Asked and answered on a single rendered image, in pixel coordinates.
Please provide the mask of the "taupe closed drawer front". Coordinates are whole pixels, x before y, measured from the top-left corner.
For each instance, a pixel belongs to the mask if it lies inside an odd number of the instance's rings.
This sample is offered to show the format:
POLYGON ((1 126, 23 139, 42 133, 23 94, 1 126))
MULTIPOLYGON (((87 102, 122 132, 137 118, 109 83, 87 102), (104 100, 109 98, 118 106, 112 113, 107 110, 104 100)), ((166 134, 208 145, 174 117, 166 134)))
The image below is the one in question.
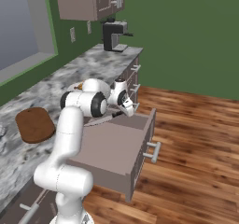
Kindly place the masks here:
POLYGON ((128 80, 130 76, 134 73, 134 71, 131 70, 135 65, 139 65, 139 57, 136 57, 130 65, 125 70, 125 79, 128 80))
POLYGON ((127 80, 127 85, 128 85, 128 94, 131 95, 134 93, 133 91, 130 91, 130 89, 134 88, 134 84, 138 85, 138 75, 134 74, 131 75, 130 78, 127 80))

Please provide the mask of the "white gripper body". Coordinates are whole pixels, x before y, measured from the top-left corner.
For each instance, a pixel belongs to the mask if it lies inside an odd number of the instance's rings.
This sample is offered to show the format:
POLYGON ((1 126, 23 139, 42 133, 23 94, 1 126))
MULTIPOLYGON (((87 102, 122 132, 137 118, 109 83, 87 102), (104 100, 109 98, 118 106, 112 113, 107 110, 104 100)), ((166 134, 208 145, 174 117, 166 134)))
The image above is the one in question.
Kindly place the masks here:
POLYGON ((120 106, 120 110, 127 116, 131 117, 134 114, 134 103, 128 98, 124 101, 124 103, 120 106))

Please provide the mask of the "brown wooden cutting board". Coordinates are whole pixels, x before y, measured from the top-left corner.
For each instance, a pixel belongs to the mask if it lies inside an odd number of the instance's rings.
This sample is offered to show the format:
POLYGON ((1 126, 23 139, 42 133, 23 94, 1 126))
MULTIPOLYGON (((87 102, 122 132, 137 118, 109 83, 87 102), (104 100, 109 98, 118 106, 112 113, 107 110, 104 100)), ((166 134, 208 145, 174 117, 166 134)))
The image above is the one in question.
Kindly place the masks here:
POLYGON ((49 113, 42 107, 22 110, 15 117, 21 139, 28 144, 37 144, 51 138, 56 129, 49 113))

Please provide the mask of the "black coffee machine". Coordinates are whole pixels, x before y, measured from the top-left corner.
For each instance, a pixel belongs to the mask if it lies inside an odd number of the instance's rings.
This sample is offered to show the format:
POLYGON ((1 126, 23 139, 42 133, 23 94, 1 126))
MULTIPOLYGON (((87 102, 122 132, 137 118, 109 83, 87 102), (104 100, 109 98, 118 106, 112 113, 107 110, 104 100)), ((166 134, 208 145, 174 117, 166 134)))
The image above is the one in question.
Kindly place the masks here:
POLYGON ((120 43, 120 36, 133 36, 128 32, 127 21, 116 21, 113 17, 102 21, 103 43, 105 51, 123 52, 128 46, 120 43))

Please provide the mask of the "window with grey frame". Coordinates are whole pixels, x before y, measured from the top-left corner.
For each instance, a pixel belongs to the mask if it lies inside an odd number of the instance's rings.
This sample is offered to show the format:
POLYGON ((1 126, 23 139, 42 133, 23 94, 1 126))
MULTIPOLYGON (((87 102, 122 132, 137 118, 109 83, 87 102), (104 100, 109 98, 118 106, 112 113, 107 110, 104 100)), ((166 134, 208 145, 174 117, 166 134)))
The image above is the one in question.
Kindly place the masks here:
POLYGON ((0 0, 0 86, 57 53, 49 0, 0 0))

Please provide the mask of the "taupe base cupboard door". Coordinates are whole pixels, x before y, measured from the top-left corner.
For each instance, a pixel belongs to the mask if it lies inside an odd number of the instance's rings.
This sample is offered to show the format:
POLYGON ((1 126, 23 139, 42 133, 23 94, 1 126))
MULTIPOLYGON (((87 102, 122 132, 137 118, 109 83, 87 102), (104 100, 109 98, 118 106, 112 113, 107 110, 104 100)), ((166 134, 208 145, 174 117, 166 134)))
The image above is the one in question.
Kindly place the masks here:
POLYGON ((38 187, 33 179, 22 186, 0 188, 0 224, 49 224, 57 215, 56 193, 38 187))

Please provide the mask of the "white plate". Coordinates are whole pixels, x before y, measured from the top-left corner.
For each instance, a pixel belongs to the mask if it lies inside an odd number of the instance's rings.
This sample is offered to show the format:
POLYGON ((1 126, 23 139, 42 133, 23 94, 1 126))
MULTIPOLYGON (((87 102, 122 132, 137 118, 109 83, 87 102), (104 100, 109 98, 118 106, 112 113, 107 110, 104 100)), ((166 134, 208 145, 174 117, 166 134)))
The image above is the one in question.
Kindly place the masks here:
POLYGON ((83 82, 77 82, 77 83, 74 83, 74 84, 70 85, 67 88, 67 91, 82 91, 82 90, 77 89, 77 85, 80 84, 80 83, 83 83, 83 82))

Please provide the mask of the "taupe wall cupboard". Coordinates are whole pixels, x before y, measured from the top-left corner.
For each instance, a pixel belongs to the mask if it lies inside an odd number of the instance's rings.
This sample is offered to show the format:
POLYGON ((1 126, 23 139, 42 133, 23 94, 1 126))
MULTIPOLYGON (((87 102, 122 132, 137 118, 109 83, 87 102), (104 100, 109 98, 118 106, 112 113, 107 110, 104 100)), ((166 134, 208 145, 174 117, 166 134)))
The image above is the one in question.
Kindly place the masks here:
POLYGON ((117 0, 57 0, 60 18, 71 21, 99 21, 124 9, 117 8, 117 0))

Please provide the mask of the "taupe open drawer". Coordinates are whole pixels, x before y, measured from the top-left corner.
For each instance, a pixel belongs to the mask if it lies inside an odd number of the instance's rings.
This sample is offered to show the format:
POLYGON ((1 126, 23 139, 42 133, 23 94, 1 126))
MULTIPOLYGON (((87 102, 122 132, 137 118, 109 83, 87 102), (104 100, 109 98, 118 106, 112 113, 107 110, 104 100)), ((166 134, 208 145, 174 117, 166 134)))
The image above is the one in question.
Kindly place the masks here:
POLYGON ((67 163, 84 168, 93 175, 93 183, 124 193, 129 203, 140 176, 145 157, 152 154, 156 109, 149 115, 117 116, 100 125, 85 127, 81 151, 67 163))

